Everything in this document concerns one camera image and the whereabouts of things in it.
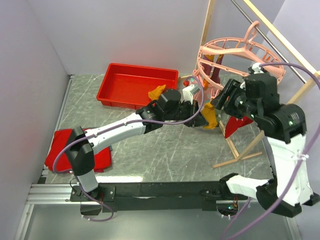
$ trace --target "black metal base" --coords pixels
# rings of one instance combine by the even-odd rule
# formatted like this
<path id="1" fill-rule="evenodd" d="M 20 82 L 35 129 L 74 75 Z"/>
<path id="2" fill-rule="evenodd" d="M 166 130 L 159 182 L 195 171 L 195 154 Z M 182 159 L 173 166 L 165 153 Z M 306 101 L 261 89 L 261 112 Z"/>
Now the black metal base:
<path id="1" fill-rule="evenodd" d="M 103 202 L 114 211 L 202 209 L 216 211 L 218 200 L 233 200 L 233 194 L 221 197 L 219 181 L 100 183 Z M 88 202 L 79 186 L 74 186 L 71 202 Z M 246 196 L 238 195 L 239 200 Z M 83 215 L 99 213 L 95 205 L 86 206 Z"/>

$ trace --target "white wall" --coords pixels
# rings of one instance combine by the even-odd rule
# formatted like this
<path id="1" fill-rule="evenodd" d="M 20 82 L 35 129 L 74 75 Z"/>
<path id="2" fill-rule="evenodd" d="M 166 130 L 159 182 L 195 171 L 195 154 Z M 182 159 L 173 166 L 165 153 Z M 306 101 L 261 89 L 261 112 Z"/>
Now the white wall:
<path id="1" fill-rule="evenodd" d="M 27 0 L 68 74 L 109 63 L 191 73 L 209 0 Z"/>
<path id="2" fill-rule="evenodd" d="M 316 70 L 320 70 L 320 33 L 319 14 L 320 2 L 318 0 L 285 0 L 278 16 L 274 20 L 274 26 L 287 38 L 287 40 L 309 61 Z M 297 63 L 292 55 L 272 36 L 268 34 L 272 42 L 283 52 L 289 62 Z M 285 78 L 279 84 L 280 100 L 285 103 L 302 86 L 300 80 L 287 68 Z M 303 108 L 307 121 L 307 142 L 313 136 L 320 123 L 320 92 L 315 86 L 311 92 L 298 104 Z M 315 142 L 309 152 L 307 170 L 312 190 L 320 193 L 320 139 Z M 315 206 L 303 206 L 302 213 L 297 216 L 302 238 L 304 240 L 319 239 L 320 203 Z"/>
<path id="3" fill-rule="evenodd" d="M 285 0 L 251 0 L 251 2 L 273 22 Z M 256 21 L 258 18 L 247 7 L 242 0 L 236 0 L 238 5 L 247 13 L 247 15 Z M 216 0 L 213 14 L 211 17 L 210 28 L 206 41 L 209 42 L 218 38 L 237 37 L 243 38 L 248 30 L 250 23 L 236 8 L 230 0 Z M 260 29 L 267 34 L 268 29 L 261 24 Z M 258 34 L 254 39 L 257 43 L 262 43 L 263 38 Z M 225 55 L 223 65 L 246 72 L 251 61 L 240 57 Z"/>
<path id="4" fill-rule="evenodd" d="M 0 233 L 14 238 L 41 168 L 67 74 L 25 0 L 0 2 Z"/>

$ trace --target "metal rod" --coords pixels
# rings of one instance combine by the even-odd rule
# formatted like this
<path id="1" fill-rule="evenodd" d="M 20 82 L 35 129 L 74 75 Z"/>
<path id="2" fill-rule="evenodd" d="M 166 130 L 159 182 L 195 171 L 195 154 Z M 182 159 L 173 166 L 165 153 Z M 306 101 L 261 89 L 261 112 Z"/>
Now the metal rod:
<path id="1" fill-rule="evenodd" d="M 253 21 L 251 20 L 251 18 L 246 14 L 246 12 L 238 5 L 238 3 L 236 3 L 235 0 L 230 0 L 233 5 L 240 11 L 240 13 L 242 13 L 242 15 L 249 21 L 249 23 L 253 23 Z M 278 56 L 286 63 L 289 63 L 289 61 L 286 59 L 286 57 L 277 49 L 277 47 L 270 41 L 270 39 L 258 28 L 255 27 L 255 29 L 257 30 L 257 32 L 263 37 L 263 39 L 270 45 L 270 47 L 276 52 L 276 54 L 278 54 Z M 305 80 L 305 78 L 292 66 L 289 67 L 294 73 L 295 75 L 301 80 L 301 82 L 303 82 L 304 84 L 307 82 Z"/>

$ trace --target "orange cloth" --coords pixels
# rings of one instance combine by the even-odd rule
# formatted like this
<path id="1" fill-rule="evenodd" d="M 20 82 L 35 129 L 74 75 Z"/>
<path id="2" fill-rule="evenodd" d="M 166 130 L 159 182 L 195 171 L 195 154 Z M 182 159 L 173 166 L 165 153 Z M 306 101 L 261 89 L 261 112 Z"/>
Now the orange cloth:
<path id="1" fill-rule="evenodd" d="M 166 85 L 162 85 L 162 86 L 157 86 L 154 90 L 149 91 L 148 92 L 148 96 L 149 98 L 153 101 L 153 100 L 158 100 L 160 95 L 163 93 L 163 91 L 165 90 Z"/>

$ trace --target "wooden frame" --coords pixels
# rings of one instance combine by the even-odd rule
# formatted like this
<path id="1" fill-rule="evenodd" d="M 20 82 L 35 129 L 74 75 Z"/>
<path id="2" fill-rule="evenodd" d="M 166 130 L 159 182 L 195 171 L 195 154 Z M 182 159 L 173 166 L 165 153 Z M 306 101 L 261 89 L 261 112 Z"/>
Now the wooden frame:
<path id="1" fill-rule="evenodd" d="M 317 78 L 320 77 L 320 71 L 316 71 L 316 69 L 302 56 L 300 52 L 297 51 L 297 49 L 292 46 L 292 44 L 279 32 L 279 30 L 276 29 L 276 27 L 256 8 L 254 4 L 250 0 L 243 0 L 244 3 L 253 11 L 253 13 L 259 18 L 260 22 L 265 24 L 268 28 L 268 30 L 279 40 L 279 42 L 295 57 L 295 59 L 306 69 L 308 69 L 311 73 L 313 73 Z M 208 7 L 206 11 L 205 21 L 203 25 L 201 40 L 200 40 L 200 46 L 206 43 L 208 31 L 211 23 L 211 17 L 213 15 L 214 6 L 215 6 L 216 0 L 209 0 Z M 187 77 L 191 75 L 186 75 L 180 77 L 180 80 L 184 80 Z M 315 86 L 315 82 L 312 78 L 310 78 L 296 93 L 295 95 L 288 101 L 288 104 L 293 104 L 299 101 L 304 95 L 306 95 L 313 87 Z M 225 126 L 221 122 L 219 124 L 219 127 L 223 134 L 225 134 Z M 231 141 L 230 138 L 227 138 L 226 141 L 231 149 L 231 152 L 234 156 L 234 159 L 230 161 L 226 161 L 223 163 L 215 164 L 213 168 L 218 168 L 221 166 L 225 166 L 228 164 L 235 163 L 242 159 L 248 159 L 250 157 L 257 156 L 259 154 L 262 154 L 262 152 L 257 152 L 253 154 L 249 154 L 249 151 L 256 146 L 263 138 L 265 134 L 264 131 L 261 131 L 256 138 L 244 149 L 243 152 L 240 154 L 238 153 L 235 145 Z"/>
<path id="2" fill-rule="evenodd" d="M 243 0 L 244 3 L 254 12 L 254 14 L 260 19 L 262 23 L 264 23 L 269 31 L 279 40 L 279 42 L 295 57 L 295 59 L 306 69 L 308 69 L 311 73 L 313 73 L 317 78 L 320 76 L 320 71 L 316 71 L 316 69 L 299 53 L 295 47 L 276 29 L 275 26 L 249 1 Z M 296 93 L 295 95 L 288 101 L 288 104 L 293 104 L 299 101 L 304 95 L 306 95 L 314 86 L 315 82 L 312 78 L 310 78 Z M 216 164 L 213 167 L 218 168 L 224 165 L 228 165 L 231 163 L 235 163 L 241 159 L 245 159 L 245 155 L 257 145 L 265 136 L 264 131 L 261 131 L 256 138 L 244 149 L 242 153 L 240 153 L 235 159 L 226 161 L 220 164 Z"/>

